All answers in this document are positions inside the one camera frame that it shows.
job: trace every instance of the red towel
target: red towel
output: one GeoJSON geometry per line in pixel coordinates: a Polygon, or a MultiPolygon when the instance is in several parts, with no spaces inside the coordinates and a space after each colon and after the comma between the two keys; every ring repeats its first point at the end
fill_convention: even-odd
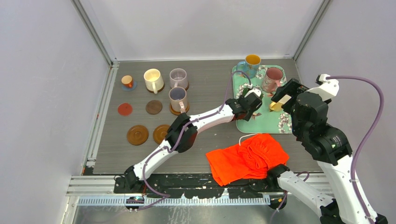
{"type": "Polygon", "coordinates": [[[269,134],[257,134],[240,146],[217,149],[206,154],[214,180],[224,186],[239,179],[263,179],[267,171],[286,164],[289,156],[269,134]]]}

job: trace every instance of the white wall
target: white wall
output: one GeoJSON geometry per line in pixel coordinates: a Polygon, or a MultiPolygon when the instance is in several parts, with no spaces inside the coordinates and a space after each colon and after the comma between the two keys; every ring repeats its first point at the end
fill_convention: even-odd
{"type": "MultiPolygon", "coordinates": [[[[314,86],[316,76],[354,75],[374,80],[385,95],[381,121],[366,142],[357,173],[374,209],[396,220],[396,1],[334,0],[297,61],[301,79],[314,86]]],[[[368,84],[340,80],[329,105],[329,123],[346,134],[355,150],[378,109],[378,94],[368,84]]]]}
{"type": "Polygon", "coordinates": [[[293,57],[321,0],[82,0],[120,61],[293,57]]]}
{"type": "Polygon", "coordinates": [[[59,223],[108,67],[69,0],[2,0],[0,27],[1,223],[59,223]]]}

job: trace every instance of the green tray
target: green tray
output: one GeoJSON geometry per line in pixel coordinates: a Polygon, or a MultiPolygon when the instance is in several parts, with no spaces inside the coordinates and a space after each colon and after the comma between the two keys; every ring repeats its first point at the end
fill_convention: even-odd
{"type": "MultiPolygon", "coordinates": [[[[282,70],[283,78],[281,84],[286,83],[286,76],[282,67],[276,65],[260,65],[259,70],[254,78],[251,79],[253,86],[261,89],[260,85],[264,80],[265,72],[268,68],[276,67],[282,70]]],[[[233,76],[233,89],[234,97],[239,98],[242,91],[247,87],[249,81],[243,74],[235,74],[233,76]]],[[[284,111],[275,112],[269,111],[269,104],[271,103],[271,97],[273,94],[262,91],[263,99],[261,107],[254,112],[252,118],[249,121],[237,120],[236,126],[238,130],[243,133],[291,133],[291,117],[284,111]]]]}

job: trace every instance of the mug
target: mug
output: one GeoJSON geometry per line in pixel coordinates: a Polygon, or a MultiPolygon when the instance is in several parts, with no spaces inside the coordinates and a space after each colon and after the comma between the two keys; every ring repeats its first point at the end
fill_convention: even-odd
{"type": "Polygon", "coordinates": [[[256,73],[260,67],[261,58],[257,55],[248,55],[245,58],[245,61],[239,62],[236,65],[235,70],[241,70],[249,76],[249,78],[254,78],[256,73]]]}
{"type": "Polygon", "coordinates": [[[134,85],[134,79],[132,78],[132,76],[122,77],[121,82],[127,88],[132,88],[132,86],[134,85]]]}
{"type": "Polygon", "coordinates": [[[169,91],[171,111],[184,113],[188,111],[187,92],[182,87],[174,87],[169,91]]]}
{"type": "Polygon", "coordinates": [[[274,92],[279,86],[281,86],[281,79],[283,78],[283,72],[279,68],[269,68],[265,72],[264,80],[261,84],[262,90],[265,92],[274,92]]]}
{"type": "Polygon", "coordinates": [[[174,69],[169,73],[170,87],[182,87],[185,90],[188,89],[187,72],[184,69],[174,69]]]}
{"type": "Polygon", "coordinates": [[[164,88],[163,79],[160,71],[157,69],[149,69],[144,73],[144,82],[149,92],[157,94],[164,88]]]}

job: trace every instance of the pink mug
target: pink mug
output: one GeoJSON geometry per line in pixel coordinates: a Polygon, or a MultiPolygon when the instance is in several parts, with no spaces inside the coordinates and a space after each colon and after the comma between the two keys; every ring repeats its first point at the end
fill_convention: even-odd
{"type": "Polygon", "coordinates": [[[283,72],[279,68],[269,68],[265,73],[264,80],[261,84],[262,90],[265,92],[274,92],[279,86],[281,86],[281,79],[283,72]]]}

